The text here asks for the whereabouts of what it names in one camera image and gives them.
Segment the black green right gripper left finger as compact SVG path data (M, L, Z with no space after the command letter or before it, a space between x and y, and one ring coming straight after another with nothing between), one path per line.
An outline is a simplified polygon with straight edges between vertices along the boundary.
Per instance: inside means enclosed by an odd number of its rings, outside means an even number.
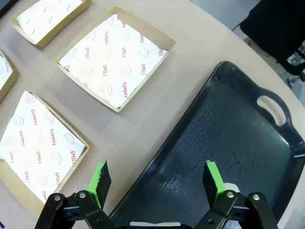
M71 229L76 221L86 221L91 229L113 229L114 223L103 211L111 185L107 162L99 163L88 187L69 197L51 194L38 218L36 229Z

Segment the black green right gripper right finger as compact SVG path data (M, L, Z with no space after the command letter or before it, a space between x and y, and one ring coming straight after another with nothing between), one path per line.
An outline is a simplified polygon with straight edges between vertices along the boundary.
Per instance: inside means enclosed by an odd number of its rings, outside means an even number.
M243 229L276 229L277 222L265 195L261 192L241 193L227 189L214 161L206 161L203 186L210 209L196 229L222 229L229 220Z

